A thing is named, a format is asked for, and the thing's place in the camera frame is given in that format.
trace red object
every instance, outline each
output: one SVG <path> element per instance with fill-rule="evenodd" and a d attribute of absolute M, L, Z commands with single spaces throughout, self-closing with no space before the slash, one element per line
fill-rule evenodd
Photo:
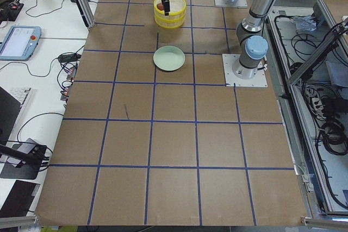
<path fill-rule="evenodd" d="M 161 11 L 164 10 L 164 7 L 163 7 L 162 3 L 158 3 L 158 4 L 157 4 L 157 8 L 158 8 L 159 10 L 161 10 Z"/>

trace blue cap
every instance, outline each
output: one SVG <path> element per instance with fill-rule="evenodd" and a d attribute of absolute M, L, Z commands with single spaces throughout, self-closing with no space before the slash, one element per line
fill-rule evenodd
<path fill-rule="evenodd" d="M 251 59 L 262 59 L 268 50 L 267 41 L 259 35 L 250 37 L 245 44 L 245 51 Z"/>

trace white desk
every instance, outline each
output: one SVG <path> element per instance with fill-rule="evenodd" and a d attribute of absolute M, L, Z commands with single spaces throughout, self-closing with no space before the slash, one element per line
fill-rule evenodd
<path fill-rule="evenodd" d="M 63 0 L 38 0 L 38 6 L 30 10 L 28 13 L 36 16 L 46 12 L 50 12 L 61 6 Z M 35 5 L 35 0 L 21 0 L 24 7 L 15 22 L 9 22 L 7 27 L 12 25 L 21 26 L 39 26 L 42 29 L 42 38 L 56 38 L 56 39 L 86 39 L 88 30 L 83 23 L 78 7 L 70 0 L 65 0 L 63 8 L 51 14 L 39 17 L 30 17 L 26 11 Z M 94 13 L 96 10 L 96 3 L 90 2 L 90 7 Z M 6 28 L 0 29 L 1 36 L 4 37 Z"/>
<path fill-rule="evenodd" d="M 37 18 L 29 17 L 25 11 L 35 5 L 35 0 L 21 0 L 24 8 L 20 12 L 15 22 L 9 22 L 5 28 L 0 29 L 0 42 L 3 41 L 6 33 L 12 25 L 39 26 L 42 29 L 39 45 L 36 47 L 33 56 L 26 62 L 31 72 L 37 75 L 45 75 L 49 70 L 51 61 L 59 54 L 65 52 L 75 52 L 84 45 L 88 35 L 79 10 L 76 4 L 66 0 L 63 8 L 48 15 Z M 60 7 L 62 0 L 38 0 L 38 6 L 29 13 L 38 15 L 52 11 Z M 96 9 L 95 3 L 90 3 L 92 12 Z M 0 61 L 0 68 L 7 64 L 8 61 Z M 60 100 L 60 87 L 57 83 L 57 75 L 61 67 L 57 61 L 53 62 L 51 73 L 48 77 L 39 78 L 31 76 L 25 65 L 11 64 L 0 71 L 0 85 L 2 88 L 9 90 L 12 87 L 31 87 L 34 93 L 25 108 L 21 117 L 21 122 L 17 124 L 22 126 L 27 120 L 35 115 L 44 112 L 58 112 L 63 114 L 65 111 L 64 102 Z M 66 73 L 62 72 L 60 83 L 66 79 Z M 25 141 L 32 138 L 40 144 L 47 145 L 53 150 L 55 140 L 60 128 L 62 117 L 59 115 L 40 116 L 23 129 L 20 139 Z M 38 203 L 42 184 L 44 183 L 46 171 L 39 172 L 35 180 L 29 182 L 40 184 L 38 193 L 30 207 L 34 211 Z M 0 179 L 0 207 L 4 204 L 15 179 Z"/>
<path fill-rule="evenodd" d="M 84 42 L 84 40 L 41 39 L 34 55 L 27 61 L 27 64 L 33 74 L 44 75 L 48 72 L 49 65 L 54 58 L 64 52 L 77 51 Z M 0 61 L 0 67 L 7 63 L 7 61 Z M 60 69 L 59 63 L 57 61 L 53 62 L 51 73 L 45 78 L 31 76 L 25 65 L 20 64 L 11 64 L 0 71 L 1 87 L 5 90 L 9 90 L 12 87 L 31 87 L 34 89 L 24 115 L 21 117 L 22 121 L 17 126 L 22 126 L 31 117 L 44 112 L 64 113 L 64 102 L 60 101 L 61 89 L 57 83 L 57 75 Z M 64 79 L 66 79 L 66 73 L 60 75 L 59 81 L 62 82 Z M 25 141 L 27 138 L 32 138 L 53 150 L 61 119 L 62 117 L 60 115 L 40 116 L 23 128 L 20 139 Z M 45 176 L 46 171 L 39 172 L 35 180 L 28 181 L 42 185 Z M 4 204 L 14 182 L 15 179 L 0 179 L 0 206 Z M 39 193 L 30 207 L 31 210 L 35 210 L 36 208 L 41 189 L 42 186 L 40 186 Z"/>

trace black stand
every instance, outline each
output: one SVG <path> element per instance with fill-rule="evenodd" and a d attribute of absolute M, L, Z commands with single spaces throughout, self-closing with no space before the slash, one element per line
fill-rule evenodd
<path fill-rule="evenodd" d="M 13 149 L 18 149 L 19 146 L 20 146 L 19 144 L 14 144 Z M 35 152 L 35 154 L 30 152 L 28 153 L 28 156 L 37 157 L 38 161 L 33 163 L 26 163 L 26 164 L 20 163 L 17 167 L 13 166 L 12 164 L 5 164 L 2 169 L 2 172 L 0 173 L 0 178 L 36 179 L 41 167 L 42 160 L 43 160 L 43 156 L 39 156 L 38 154 L 45 155 L 47 146 L 37 144 L 35 145 L 35 147 L 37 148 L 39 153 L 37 153 L 37 151 Z"/>

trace grid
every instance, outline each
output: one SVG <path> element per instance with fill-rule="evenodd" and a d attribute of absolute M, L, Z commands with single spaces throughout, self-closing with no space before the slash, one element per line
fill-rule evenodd
<path fill-rule="evenodd" d="M 187 0 L 184 26 L 164 30 L 151 2 L 98 1 L 36 210 L 41 221 L 300 224 L 306 212 L 269 77 L 266 89 L 225 87 L 221 54 L 240 53 L 235 28 L 247 10 Z M 184 51 L 180 70 L 154 68 L 163 45 Z M 67 208 L 76 205 L 79 214 Z"/>

